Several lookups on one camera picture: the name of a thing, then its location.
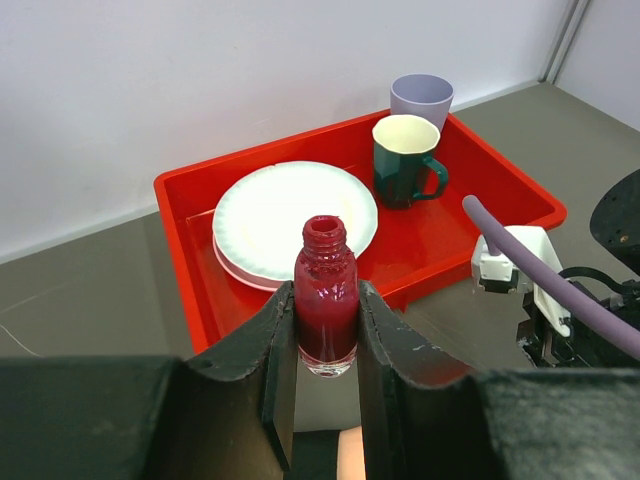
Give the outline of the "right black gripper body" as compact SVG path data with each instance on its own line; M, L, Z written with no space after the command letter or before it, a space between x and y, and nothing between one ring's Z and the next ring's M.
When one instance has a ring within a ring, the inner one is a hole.
M639 282L618 283L597 269L565 269L560 275L577 289L592 293L578 280L593 279L612 291L599 302L626 324L639 327ZM524 295L523 309L529 319L518 324L516 341L530 362L538 368L637 368L639 361L609 343L579 319L568 319L571 335L559 335L534 303L531 293Z

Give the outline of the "red nail polish bottle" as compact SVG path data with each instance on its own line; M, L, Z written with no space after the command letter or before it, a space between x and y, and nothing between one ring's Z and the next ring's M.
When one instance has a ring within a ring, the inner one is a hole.
M337 216L310 218L294 267L300 358L313 374L335 378L355 359L359 289L356 258Z

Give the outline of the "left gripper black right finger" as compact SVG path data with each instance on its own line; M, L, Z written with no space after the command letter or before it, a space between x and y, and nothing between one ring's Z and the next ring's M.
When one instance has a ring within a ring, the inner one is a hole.
M635 479L635 369L476 372L359 286L359 401L370 479Z

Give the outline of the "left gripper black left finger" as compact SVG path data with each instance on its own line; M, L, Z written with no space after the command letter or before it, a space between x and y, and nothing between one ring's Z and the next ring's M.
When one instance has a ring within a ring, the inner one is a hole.
M279 479L292 457L297 348L284 283L191 359L5 358L5 479Z

